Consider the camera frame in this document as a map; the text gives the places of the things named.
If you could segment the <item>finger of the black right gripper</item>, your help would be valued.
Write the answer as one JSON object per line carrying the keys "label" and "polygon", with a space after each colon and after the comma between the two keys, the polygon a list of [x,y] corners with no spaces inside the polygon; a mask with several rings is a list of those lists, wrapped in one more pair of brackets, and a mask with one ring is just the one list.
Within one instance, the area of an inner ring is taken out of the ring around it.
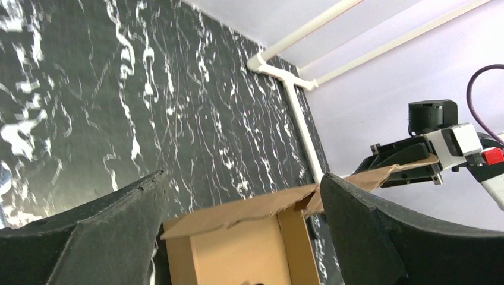
{"label": "finger of the black right gripper", "polygon": [[389,188],[422,182],[442,183],[441,167],[432,143],[411,137],[386,145],[371,146],[373,155],[354,171],[375,187]]}

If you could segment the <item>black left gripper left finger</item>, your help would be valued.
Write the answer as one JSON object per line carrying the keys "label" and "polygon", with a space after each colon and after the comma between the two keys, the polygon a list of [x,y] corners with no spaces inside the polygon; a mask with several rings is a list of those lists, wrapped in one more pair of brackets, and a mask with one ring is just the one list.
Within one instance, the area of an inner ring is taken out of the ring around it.
{"label": "black left gripper left finger", "polygon": [[146,284],[168,176],[153,172],[63,213],[1,230],[2,284]]}

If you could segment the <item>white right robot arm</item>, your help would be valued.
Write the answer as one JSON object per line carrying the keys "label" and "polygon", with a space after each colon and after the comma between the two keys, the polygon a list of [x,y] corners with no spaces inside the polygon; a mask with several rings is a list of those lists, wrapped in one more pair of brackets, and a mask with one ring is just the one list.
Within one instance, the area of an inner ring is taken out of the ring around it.
{"label": "white right robot arm", "polygon": [[411,183],[442,184],[441,172],[465,167],[503,208],[503,142],[458,121],[458,105],[448,99],[408,105],[409,138],[371,146],[350,177],[372,191]]}

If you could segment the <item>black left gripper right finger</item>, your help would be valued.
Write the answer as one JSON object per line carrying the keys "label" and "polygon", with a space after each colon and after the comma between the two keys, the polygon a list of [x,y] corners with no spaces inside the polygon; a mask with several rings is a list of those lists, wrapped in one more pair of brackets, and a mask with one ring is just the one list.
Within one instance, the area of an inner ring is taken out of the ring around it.
{"label": "black left gripper right finger", "polygon": [[502,284],[503,233],[439,220],[332,173],[320,184],[345,284]]}

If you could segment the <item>brown cardboard box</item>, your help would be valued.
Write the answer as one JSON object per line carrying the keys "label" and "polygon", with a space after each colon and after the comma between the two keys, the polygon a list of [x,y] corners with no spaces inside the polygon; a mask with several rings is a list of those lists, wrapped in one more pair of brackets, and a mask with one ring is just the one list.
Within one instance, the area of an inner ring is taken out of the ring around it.
{"label": "brown cardboard box", "polygon": [[322,176],[164,222],[171,283],[319,284],[305,221],[323,212]]}

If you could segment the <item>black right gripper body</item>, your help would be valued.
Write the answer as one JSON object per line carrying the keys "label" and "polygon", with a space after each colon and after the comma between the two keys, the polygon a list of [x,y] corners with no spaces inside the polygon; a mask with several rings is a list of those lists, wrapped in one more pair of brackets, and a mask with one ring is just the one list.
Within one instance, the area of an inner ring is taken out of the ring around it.
{"label": "black right gripper body", "polygon": [[408,133],[428,134],[458,124],[458,105],[449,99],[408,103]]}

